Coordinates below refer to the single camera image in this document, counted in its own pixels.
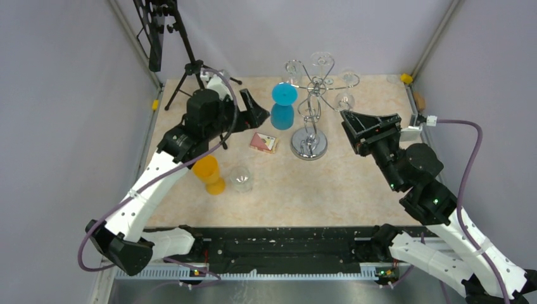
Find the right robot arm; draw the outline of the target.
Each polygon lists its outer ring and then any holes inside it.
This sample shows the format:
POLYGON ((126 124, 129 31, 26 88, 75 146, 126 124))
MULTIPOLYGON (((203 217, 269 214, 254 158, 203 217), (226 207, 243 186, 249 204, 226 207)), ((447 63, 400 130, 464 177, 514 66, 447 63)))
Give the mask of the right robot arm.
POLYGON ((371 237, 371 252, 380 261, 400 260, 451 287, 467 303, 525 303, 536 290, 536 271, 511 262, 438 179, 443 164, 423 142, 400 146, 401 118, 341 112, 342 127, 357 155, 372 156, 391 190, 403 194, 400 205, 454 252, 448 256, 384 224, 371 237))

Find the blue wine glass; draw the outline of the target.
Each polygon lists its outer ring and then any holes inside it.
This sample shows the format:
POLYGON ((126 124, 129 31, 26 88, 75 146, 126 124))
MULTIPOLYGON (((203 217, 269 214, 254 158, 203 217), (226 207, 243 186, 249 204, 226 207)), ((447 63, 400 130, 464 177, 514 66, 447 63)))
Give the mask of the blue wine glass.
POLYGON ((270 121, 277 130, 290 129, 294 124, 293 104, 298 99, 298 91, 289 83, 277 84, 271 93, 274 105, 270 111, 270 121))

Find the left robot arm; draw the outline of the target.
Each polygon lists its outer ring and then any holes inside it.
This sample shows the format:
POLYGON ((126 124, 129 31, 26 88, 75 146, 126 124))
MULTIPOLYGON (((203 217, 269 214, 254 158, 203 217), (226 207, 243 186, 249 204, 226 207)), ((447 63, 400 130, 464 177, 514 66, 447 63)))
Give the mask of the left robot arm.
POLYGON ((146 224, 169 190, 206 154, 209 143, 224 143, 231 134, 255 129, 269 118, 249 90, 239 91, 246 107, 241 111, 232 94, 198 89, 186 101, 178 125, 158 143, 147 168, 126 197, 103 220, 92 220, 85 230, 95 248, 129 276, 139 274, 150 262, 181 255, 199 260, 203 245, 191 229, 179 226, 147 232, 146 224))

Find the yellow wine glass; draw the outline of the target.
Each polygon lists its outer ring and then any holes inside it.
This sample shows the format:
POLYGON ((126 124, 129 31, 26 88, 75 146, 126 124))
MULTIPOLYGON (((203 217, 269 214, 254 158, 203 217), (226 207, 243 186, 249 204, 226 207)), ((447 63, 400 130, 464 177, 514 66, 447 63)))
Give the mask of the yellow wine glass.
POLYGON ((222 194, 226 184, 220 175, 217 159, 208 155, 199 159, 192 167, 193 174, 205 185, 205 190, 211 195, 222 194))

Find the clear patterned wine glass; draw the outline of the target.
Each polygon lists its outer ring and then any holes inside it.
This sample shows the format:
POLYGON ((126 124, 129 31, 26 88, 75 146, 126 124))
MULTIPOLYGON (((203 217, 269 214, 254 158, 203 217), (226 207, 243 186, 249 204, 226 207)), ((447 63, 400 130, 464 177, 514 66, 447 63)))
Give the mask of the clear patterned wine glass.
POLYGON ((229 179, 233 188, 239 193, 247 193, 253 188, 253 176, 250 170, 244 166, 234 167, 229 179))

